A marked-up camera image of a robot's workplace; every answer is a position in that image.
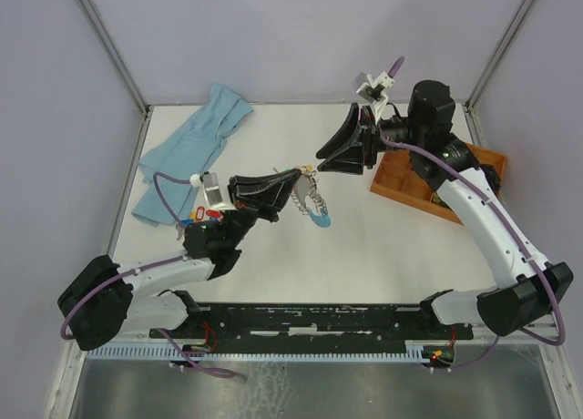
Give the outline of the large keyring with blue handle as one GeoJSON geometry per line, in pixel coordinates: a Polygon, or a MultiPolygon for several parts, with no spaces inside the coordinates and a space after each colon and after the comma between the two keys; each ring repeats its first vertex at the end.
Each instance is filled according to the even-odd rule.
{"type": "Polygon", "coordinates": [[[321,195],[317,184],[317,171],[301,172],[293,191],[292,201],[303,216],[309,217],[319,228],[329,228],[332,224],[327,204],[321,195]]]}

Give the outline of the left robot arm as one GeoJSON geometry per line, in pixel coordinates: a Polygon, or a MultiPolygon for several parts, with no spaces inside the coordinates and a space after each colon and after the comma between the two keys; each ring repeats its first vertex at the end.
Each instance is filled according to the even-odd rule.
{"type": "Polygon", "coordinates": [[[248,232],[258,220],[278,220],[301,177],[300,169],[262,177],[233,176],[223,188],[209,172],[188,179],[155,172],[156,190],[161,189],[161,179],[201,189],[207,205],[220,211],[221,219],[190,224],[178,220],[181,250],[149,261],[119,264],[108,255],[91,260],[57,300],[64,316],[61,338],[88,352],[121,333],[162,329],[183,337],[196,334],[201,315],[182,285],[231,272],[248,232]]]}

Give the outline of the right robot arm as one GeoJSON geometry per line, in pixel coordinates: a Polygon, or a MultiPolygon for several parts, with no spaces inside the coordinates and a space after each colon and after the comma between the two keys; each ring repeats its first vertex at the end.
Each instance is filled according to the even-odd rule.
{"type": "Polygon", "coordinates": [[[316,158],[320,172],[361,175],[381,152],[408,151],[414,173],[449,207],[472,235],[493,273],[495,287],[483,291],[446,290],[423,300],[419,330],[438,338],[452,324],[483,323],[506,337],[546,315],[557,325],[561,344],[565,327],[558,304],[574,279],[565,262],[553,263],[511,219],[490,184],[486,168],[451,129],[455,102],[442,82],[414,85],[406,116],[384,119],[394,74],[363,74],[347,118],[316,158]]]}

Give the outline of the light blue cloth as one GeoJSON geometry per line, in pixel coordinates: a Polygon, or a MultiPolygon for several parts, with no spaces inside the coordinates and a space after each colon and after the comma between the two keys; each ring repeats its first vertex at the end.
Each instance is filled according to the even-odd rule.
{"type": "Polygon", "coordinates": [[[139,160],[142,181],[148,188],[132,210],[133,217],[153,227],[174,225],[175,218],[187,219],[198,190],[189,183],[160,178],[162,193],[158,194],[153,175],[161,172],[189,180],[191,175],[209,170],[225,148],[227,138],[252,111],[252,106],[228,87],[212,85],[209,102],[139,160]]]}

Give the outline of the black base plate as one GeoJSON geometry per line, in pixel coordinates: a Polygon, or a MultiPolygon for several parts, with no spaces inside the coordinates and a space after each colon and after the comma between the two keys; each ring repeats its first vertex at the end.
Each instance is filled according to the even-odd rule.
{"type": "Polygon", "coordinates": [[[174,339],[221,340],[251,333],[377,333],[390,340],[472,340],[467,324],[453,326],[429,321],[417,305],[331,303],[218,303],[202,302],[199,311],[177,329],[174,339]]]}

